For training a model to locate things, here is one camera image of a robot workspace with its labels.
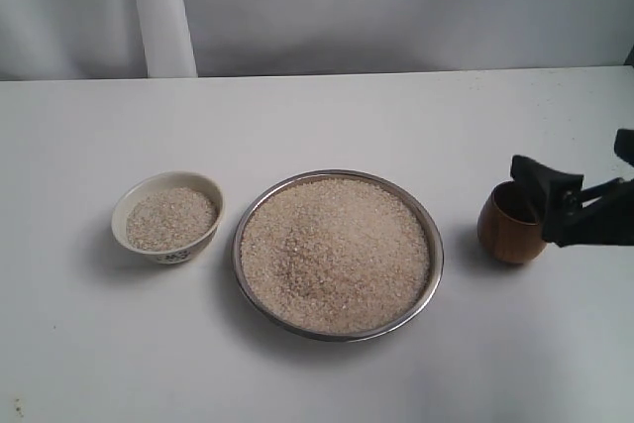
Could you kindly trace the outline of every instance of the table surface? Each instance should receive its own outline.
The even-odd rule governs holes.
[[[475,225],[513,154],[622,175],[634,69],[0,83],[0,421],[625,422],[634,253],[550,246],[494,264]],[[445,273],[393,334],[313,342],[240,295],[227,245],[295,173],[391,180],[434,217]],[[111,238],[118,198],[207,174],[227,214],[205,252],[153,267]]]

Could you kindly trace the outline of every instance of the uncooked rice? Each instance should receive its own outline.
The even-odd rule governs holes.
[[[202,237],[216,221],[215,205],[204,193],[175,187],[139,202],[128,216],[126,233],[139,250],[175,250]]]
[[[427,278],[429,252],[412,211],[359,180],[331,178],[277,193],[241,244],[255,296],[295,326],[328,334],[380,327],[405,313]]]

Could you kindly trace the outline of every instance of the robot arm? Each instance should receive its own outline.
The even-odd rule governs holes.
[[[634,165],[634,130],[618,131],[614,152]],[[553,170],[524,156],[513,156],[511,176],[542,223],[544,241],[560,247],[634,245],[634,180],[615,178],[582,190],[583,175]]]

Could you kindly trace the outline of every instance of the cup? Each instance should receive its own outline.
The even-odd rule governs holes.
[[[546,248],[542,225],[514,181],[493,188],[477,219],[477,238],[494,258],[509,264],[530,262]]]

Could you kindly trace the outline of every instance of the bowl rim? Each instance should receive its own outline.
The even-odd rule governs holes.
[[[393,319],[392,321],[374,329],[348,334],[330,334],[325,332],[311,331],[309,329],[299,327],[289,321],[280,318],[272,311],[268,310],[266,306],[264,306],[264,304],[258,299],[256,294],[251,290],[251,287],[249,286],[249,283],[244,274],[241,258],[241,244],[245,228],[247,227],[247,224],[253,217],[254,213],[267,200],[269,200],[271,197],[281,192],[282,190],[286,190],[301,183],[309,183],[318,180],[325,180],[328,178],[347,178],[352,180],[361,180],[380,186],[383,190],[386,190],[401,199],[403,203],[405,203],[405,205],[408,206],[410,210],[412,210],[412,212],[414,212],[414,215],[416,216],[418,222],[423,228],[423,231],[425,232],[425,239],[427,240],[427,246],[430,254],[430,270],[427,276],[427,281],[421,289],[420,296],[403,314]],[[264,193],[262,193],[249,206],[247,211],[240,219],[240,222],[238,223],[236,232],[234,234],[233,244],[231,246],[231,259],[233,263],[234,274],[243,295],[258,311],[260,311],[268,320],[270,320],[274,324],[282,327],[289,332],[292,332],[293,334],[297,334],[309,339],[329,342],[358,342],[382,336],[384,334],[387,334],[388,332],[392,332],[398,329],[399,327],[403,326],[414,317],[416,317],[416,315],[418,315],[418,313],[420,313],[427,306],[431,298],[436,293],[436,289],[440,284],[440,280],[443,274],[444,249],[440,232],[438,231],[438,228],[431,215],[425,209],[425,207],[423,207],[420,202],[418,202],[418,200],[416,200],[409,192],[400,188],[398,185],[385,180],[384,178],[368,173],[359,172],[356,170],[324,169],[313,170],[310,172],[293,175],[290,178],[278,182],[277,184],[266,190]]]
[[[171,249],[171,250],[163,250],[161,252],[153,252],[153,251],[150,251],[150,250],[141,250],[140,248],[133,247],[127,241],[126,242],[122,242],[121,240],[119,240],[119,238],[117,236],[117,233],[115,233],[115,215],[117,214],[117,211],[119,210],[119,208],[123,206],[123,203],[126,201],[126,199],[130,195],[132,195],[134,192],[136,192],[137,190],[147,186],[150,182],[154,182],[155,180],[158,180],[160,178],[164,178],[164,177],[167,177],[167,176],[197,177],[197,178],[203,179],[206,182],[209,182],[213,187],[216,188],[216,190],[218,190],[218,194],[220,195],[222,203],[220,204],[220,206],[218,206],[217,203],[214,203],[214,205],[217,208],[219,208],[218,216],[216,217],[216,220],[211,225],[209,230],[207,230],[203,236],[197,238],[193,242],[190,242],[190,243],[188,243],[188,244],[186,244],[186,245],[184,245],[182,247],[179,247],[179,248],[174,248],[174,249]],[[131,252],[139,253],[141,255],[145,255],[145,256],[148,256],[148,257],[159,257],[159,256],[162,256],[162,255],[172,255],[174,253],[184,252],[185,250],[188,250],[188,249],[198,245],[200,242],[203,242],[206,238],[208,238],[212,233],[214,233],[216,231],[216,229],[218,228],[218,224],[220,223],[220,220],[222,219],[224,213],[225,213],[225,196],[222,193],[222,189],[220,188],[220,186],[218,185],[218,183],[216,181],[214,181],[213,179],[211,179],[208,176],[203,175],[201,173],[188,172],[186,170],[174,170],[174,171],[169,171],[169,172],[162,172],[162,173],[159,173],[157,175],[153,175],[151,177],[148,177],[148,178],[142,180],[141,182],[135,184],[126,193],[124,193],[121,196],[121,198],[119,200],[117,200],[117,204],[115,205],[115,208],[112,211],[112,218],[110,219],[110,229],[112,231],[112,235],[115,237],[115,240],[122,247],[130,250]]]

